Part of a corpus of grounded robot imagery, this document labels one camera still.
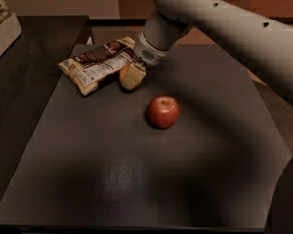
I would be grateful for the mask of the white gripper with vent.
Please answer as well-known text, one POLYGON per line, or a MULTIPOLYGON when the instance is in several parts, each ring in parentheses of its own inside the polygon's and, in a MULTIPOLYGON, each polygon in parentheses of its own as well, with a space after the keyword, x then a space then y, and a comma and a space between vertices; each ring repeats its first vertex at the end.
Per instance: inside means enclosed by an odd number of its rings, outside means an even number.
POLYGON ((128 91, 136 89, 147 75, 144 63, 157 66, 168 54, 167 51, 153 47, 143 33, 138 35, 133 51, 136 59, 141 62, 127 64, 121 69, 121 86, 128 91))

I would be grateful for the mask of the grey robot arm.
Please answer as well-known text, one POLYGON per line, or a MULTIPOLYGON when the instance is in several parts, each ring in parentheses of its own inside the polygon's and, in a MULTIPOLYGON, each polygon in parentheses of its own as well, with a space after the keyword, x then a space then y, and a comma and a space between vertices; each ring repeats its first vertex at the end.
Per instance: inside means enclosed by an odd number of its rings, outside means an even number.
POLYGON ((293 27, 223 0, 153 0, 134 60, 157 66, 197 28, 293 105, 293 27))

